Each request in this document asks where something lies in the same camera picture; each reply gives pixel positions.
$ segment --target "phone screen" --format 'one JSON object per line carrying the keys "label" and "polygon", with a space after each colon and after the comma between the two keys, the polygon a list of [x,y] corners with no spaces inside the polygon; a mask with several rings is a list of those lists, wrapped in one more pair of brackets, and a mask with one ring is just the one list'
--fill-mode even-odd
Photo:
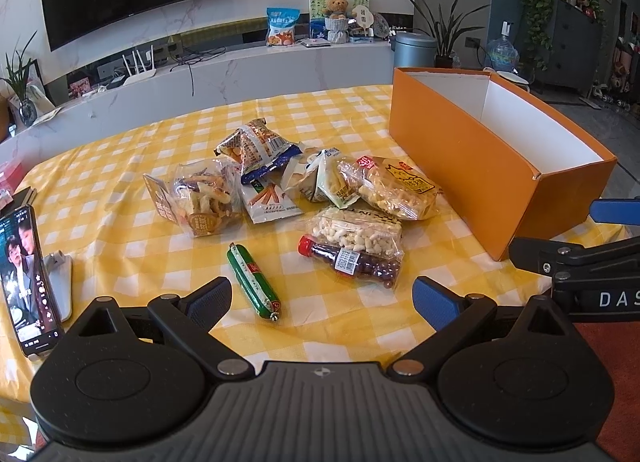
{"label": "phone screen", "polygon": [[22,353],[28,356],[52,349],[63,330],[31,206],[0,220],[0,279]]}

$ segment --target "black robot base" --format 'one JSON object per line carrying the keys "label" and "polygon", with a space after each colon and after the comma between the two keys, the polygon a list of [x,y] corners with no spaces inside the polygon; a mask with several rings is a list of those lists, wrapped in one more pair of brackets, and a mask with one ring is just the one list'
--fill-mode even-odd
{"label": "black robot base", "polygon": [[256,375],[208,333],[230,307],[225,278],[147,307],[99,297],[34,376],[49,439],[34,460],[612,460],[594,443],[611,379],[554,301],[498,307],[421,277],[414,304],[427,302],[438,331],[385,371],[267,362]]}

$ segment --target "white marble countertop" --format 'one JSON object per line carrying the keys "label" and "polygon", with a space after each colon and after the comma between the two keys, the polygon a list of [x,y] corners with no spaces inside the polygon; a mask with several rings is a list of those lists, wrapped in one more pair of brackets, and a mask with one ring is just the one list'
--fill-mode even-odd
{"label": "white marble countertop", "polygon": [[74,147],[191,111],[392,79],[393,52],[386,42],[233,50],[192,64],[191,73],[186,65],[164,66],[149,79],[71,100],[50,121],[0,143],[0,163],[15,156],[28,171]]}

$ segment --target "cartoon label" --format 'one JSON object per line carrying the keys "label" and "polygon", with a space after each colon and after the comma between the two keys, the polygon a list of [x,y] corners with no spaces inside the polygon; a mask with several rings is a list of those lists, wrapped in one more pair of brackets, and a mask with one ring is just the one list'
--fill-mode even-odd
{"label": "cartoon label", "polygon": [[396,167],[392,164],[387,164],[385,169],[389,171],[397,180],[401,181],[405,187],[418,193],[419,195],[431,191],[435,188],[433,184],[430,184],[420,175],[414,174],[414,169],[400,162],[399,165],[404,167]]}

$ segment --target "snack bag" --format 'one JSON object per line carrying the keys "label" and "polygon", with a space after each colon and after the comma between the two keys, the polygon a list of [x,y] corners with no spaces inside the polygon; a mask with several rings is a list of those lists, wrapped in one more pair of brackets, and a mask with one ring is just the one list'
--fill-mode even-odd
{"label": "snack bag", "polygon": [[271,222],[302,214],[279,186],[268,179],[254,180],[242,186],[242,200],[253,223]]}
{"label": "snack bag", "polygon": [[265,119],[241,125],[216,148],[216,155],[227,155],[240,166],[244,185],[284,166],[300,148],[266,126]]}
{"label": "snack bag", "polygon": [[319,243],[385,259],[402,260],[402,225],[372,209],[328,207],[307,222],[306,231]]}
{"label": "snack bag", "polygon": [[401,220],[433,216],[440,188],[419,171],[392,158],[343,158],[338,170],[364,201]]}
{"label": "snack bag", "polygon": [[358,198],[357,187],[347,183],[338,171],[338,164],[350,158],[334,148],[323,149],[311,167],[318,167],[318,188],[339,209],[346,209]]}
{"label": "snack bag", "polygon": [[296,8],[268,8],[269,34],[267,46],[289,46],[295,40],[296,21],[300,17],[300,10]]}
{"label": "snack bag", "polygon": [[172,197],[178,224],[194,237],[216,235],[242,219],[236,165],[227,157],[178,165]]}
{"label": "snack bag", "polygon": [[300,192],[310,202],[326,202],[329,198],[318,188],[318,162],[321,150],[317,147],[299,145],[300,155],[294,156],[282,174],[280,187],[290,197]]}

